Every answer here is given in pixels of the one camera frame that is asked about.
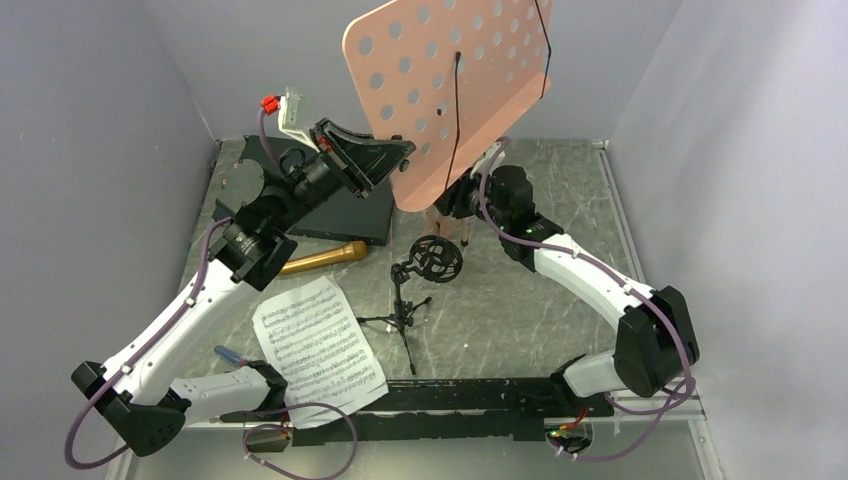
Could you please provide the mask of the pink perforated music stand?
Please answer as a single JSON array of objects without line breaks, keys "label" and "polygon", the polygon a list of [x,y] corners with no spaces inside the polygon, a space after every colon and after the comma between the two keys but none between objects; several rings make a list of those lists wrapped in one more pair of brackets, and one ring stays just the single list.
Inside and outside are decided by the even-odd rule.
[{"label": "pink perforated music stand", "polygon": [[342,52],[372,134],[416,150],[390,178],[424,212],[547,93],[551,1],[389,1],[354,18]]}]

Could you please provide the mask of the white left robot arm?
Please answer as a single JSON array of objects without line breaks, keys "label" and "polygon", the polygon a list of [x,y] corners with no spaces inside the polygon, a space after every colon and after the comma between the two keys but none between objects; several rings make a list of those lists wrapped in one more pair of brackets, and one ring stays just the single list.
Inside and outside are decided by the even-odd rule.
[{"label": "white left robot arm", "polygon": [[86,409],[115,430],[124,450],[148,456],[198,421],[238,412],[272,420],[285,411],[287,381],[265,361],[201,378],[180,371],[205,334],[278,276],[297,247],[288,237],[293,226],[341,190],[367,197],[416,149],[400,135],[377,139],[329,119],[309,135],[314,147],[289,168],[277,159],[240,161],[217,196],[184,290],[118,353],[73,371]]}]

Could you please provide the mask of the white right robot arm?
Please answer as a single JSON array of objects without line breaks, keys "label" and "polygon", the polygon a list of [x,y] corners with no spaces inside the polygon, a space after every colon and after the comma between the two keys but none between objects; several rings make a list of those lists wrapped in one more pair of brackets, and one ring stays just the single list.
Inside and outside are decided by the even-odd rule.
[{"label": "white right robot arm", "polygon": [[585,251],[538,212],[522,168],[467,172],[436,207],[456,219],[488,220],[508,257],[574,293],[614,330],[611,350],[572,359],[553,375],[557,411],[574,415],[591,396],[624,390],[650,398],[677,377],[691,384],[700,350],[682,293],[631,279]]}]

